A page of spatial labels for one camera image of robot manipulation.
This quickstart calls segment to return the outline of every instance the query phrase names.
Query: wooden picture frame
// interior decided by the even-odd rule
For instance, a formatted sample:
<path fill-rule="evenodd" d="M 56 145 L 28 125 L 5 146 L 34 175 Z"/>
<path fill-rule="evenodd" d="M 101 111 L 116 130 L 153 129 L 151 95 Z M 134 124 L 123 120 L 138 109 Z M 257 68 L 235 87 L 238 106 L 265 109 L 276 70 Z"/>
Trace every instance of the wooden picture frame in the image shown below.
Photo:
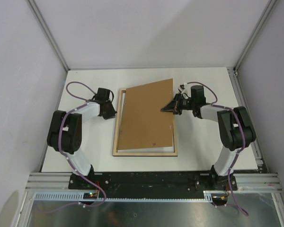
<path fill-rule="evenodd" d="M 157 156 L 157 157 L 176 157 L 178 156 L 178 142 L 176 135 L 176 121 L 173 117 L 173 147 L 174 152 L 118 152 L 118 137 L 119 137 L 119 128 L 121 124 L 122 117 L 122 104 L 123 97 L 126 94 L 126 89 L 120 89 L 118 95 L 117 103 L 117 114 L 115 120 L 115 135 L 114 135 L 114 144 L 113 144 L 113 156 Z"/>

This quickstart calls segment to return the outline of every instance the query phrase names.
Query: white table surface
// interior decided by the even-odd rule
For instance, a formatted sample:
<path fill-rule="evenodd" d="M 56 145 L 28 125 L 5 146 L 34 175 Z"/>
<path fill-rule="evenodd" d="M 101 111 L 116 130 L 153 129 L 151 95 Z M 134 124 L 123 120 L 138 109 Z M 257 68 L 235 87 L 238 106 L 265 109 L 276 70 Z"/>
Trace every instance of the white table surface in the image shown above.
<path fill-rule="evenodd" d="M 218 96 L 218 104 L 238 106 L 226 68 L 171 68 L 171 69 L 127 69 L 127 70 L 72 70 L 66 83 L 80 81 L 97 92 L 98 87 L 112 90 L 115 94 L 113 105 L 116 109 L 118 91 L 164 79 L 174 79 L 174 94 L 183 82 L 199 81 Z M 77 84 L 70 86 L 75 95 L 92 98 L 93 94 Z M 207 102 L 214 100 L 205 90 Z M 68 111 L 83 104 L 82 100 L 71 97 L 63 91 L 59 110 Z M 107 171 L 198 171 L 209 170 L 217 161 L 222 143 L 217 123 L 194 118 L 191 111 L 176 115 L 178 157 L 114 157 L 112 156 L 115 119 L 105 121 L 95 117 L 82 126 L 81 148 L 96 172 Z M 239 156 L 235 169 L 257 169 L 251 146 Z M 71 172 L 65 158 L 48 147 L 42 172 Z"/>

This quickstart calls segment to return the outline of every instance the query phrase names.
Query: metal sheet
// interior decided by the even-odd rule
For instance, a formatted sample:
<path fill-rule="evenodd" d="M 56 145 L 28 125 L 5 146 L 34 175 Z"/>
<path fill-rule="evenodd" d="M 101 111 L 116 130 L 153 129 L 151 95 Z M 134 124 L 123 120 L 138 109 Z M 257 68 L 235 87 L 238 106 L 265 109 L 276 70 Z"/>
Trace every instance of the metal sheet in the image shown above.
<path fill-rule="evenodd" d="M 52 214 L 68 202 L 35 201 L 29 227 L 279 227 L 280 221 L 271 194 L 237 194 L 249 212 L 245 217 L 234 208 L 215 209 L 209 203 L 106 202 L 97 208 L 69 206 Z"/>

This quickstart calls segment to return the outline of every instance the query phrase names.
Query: aluminum frame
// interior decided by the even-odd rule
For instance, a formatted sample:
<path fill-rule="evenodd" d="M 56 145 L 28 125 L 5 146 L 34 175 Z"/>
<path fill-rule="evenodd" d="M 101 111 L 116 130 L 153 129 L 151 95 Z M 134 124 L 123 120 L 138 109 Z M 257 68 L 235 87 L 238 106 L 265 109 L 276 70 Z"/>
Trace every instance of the aluminum frame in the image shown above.
<path fill-rule="evenodd" d="M 51 31 L 49 30 L 41 11 L 39 10 L 35 0 L 26 0 L 29 8 L 31 9 L 33 15 L 35 16 L 41 30 L 43 31 L 45 37 L 47 38 L 50 46 L 52 47 L 54 53 L 58 57 L 58 60 L 60 61 L 61 65 L 63 66 L 64 70 L 68 72 L 70 68 L 68 67 L 65 58 L 63 57 L 60 48 L 58 47 L 57 42 L 55 41 Z"/>
<path fill-rule="evenodd" d="M 24 202 L 21 207 L 17 227 L 26 227 L 28 224 L 33 202 L 36 200 L 51 201 L 78 201 L 78 197 L 87 190 L 69 190 L 68 184 L 71 173 L 31 173 L 24 195 Z M 234 174 L 237 180 L 238 191 L 234 193 L 270 193 L 273 196 L 275 207 L 284 226 L 284 193 L 280 184 L 278 174 Z M 107 201 L 148 201 L 148 202 L 211 202 L 211 194 L 224 193 L 223 191 L 204 191 L 203 200 L 127 200 L 110 199 Z"/>
<path fill-rule="evenodd" d="M 236 71 L 238 71 L 239 67 L 241 66 L 245 58 L 247 57 L 249 51 L 251 50 L 257 38 L 259 37 L 262 29 L 264 28 L 265 24 L 267 23 L 270 15 L 274 11 L 279 1 L 280 0 L 270 0 L 268 4 L 266 5 L 266 8 L 264 9 L 259 21 L 257 22 L 254 30 L 252 31 L 251 36 L 249 37 L 242 53 L 240 54 L 239 59 L 237 60 L 235 66 L 233 67 Z"/>
<path fill-rule="evenodd" d="M 229 77 L 231 79 L 231 84 L 232 84 L 233 91 L 235 93 L 236 99 L 238 101 L 238 104 L 246 107 L 247 112 L 250 115 L 248 103 L 245 99 L 243 89 L 242 89 L 242 86 L 241 86 L 239 78 L 238 78 L 238 73 L 235 72 L 235 70 L 232 69 L 232 68 L 227 68 L 227 71 L 228 71 Z M 251 147 L 252 147 L 255 159 L 256 159 L 257 166 L 260 170 L 259 172 L 261 173 L 261 171 L 263 170 L 264 161 L 263 161 L 263 155 L 262 155 L 262 151 L 260 149 L 260 144 L 259 144 L 258 139 L 256 139 L 255 142 L 251 143 Z"/>

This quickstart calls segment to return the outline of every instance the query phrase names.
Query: robotic arm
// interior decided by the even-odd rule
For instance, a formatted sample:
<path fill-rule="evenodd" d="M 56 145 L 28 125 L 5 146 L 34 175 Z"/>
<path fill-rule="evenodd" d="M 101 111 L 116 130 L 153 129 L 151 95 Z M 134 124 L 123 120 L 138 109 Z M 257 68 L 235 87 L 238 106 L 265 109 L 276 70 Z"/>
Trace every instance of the robotic arm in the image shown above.
<path fill-rule="evenodd" d="M 69 114 L 63 126 L 61 144 L 63 153 L 84 176 L 93 173 L 93 167 L 85 158 L 80 146 L 82 141 L 82 124 L 92 117 L 102 116 L 105 120 L 115 118 L 117 113 L 109 99 L 110 90 L 99 88 L 97 94 L 88 100 L 87 105 Z M 53 113 L 51 126 L 47 136 L 47 144 L 59 151 L 58 140 L 65 111 L 57 110 Z"/>
<path fill-rule="evenodd" d="M 202 85 L 191 87 L 191 97 L 187 95 L 185 85 L 181 85 L 178 90 L 179 93 L 161 111 L 181 115 L 182 110 L 192 110 L 194 117 L 218 123 L 223 148 L 217 162 L 212 166 L 211 172 L 215 176 L 216 181 L 225 180 L 238 149 L 243 147 L 243 138 L 232 111 L 225 109 L 223 106 L 207 103 Z M 256 139 L 256 133 L 250 117 L 243 106 L 236 107 L 233 111 L 243 129 L 245 147 L 248 147 Z"/>

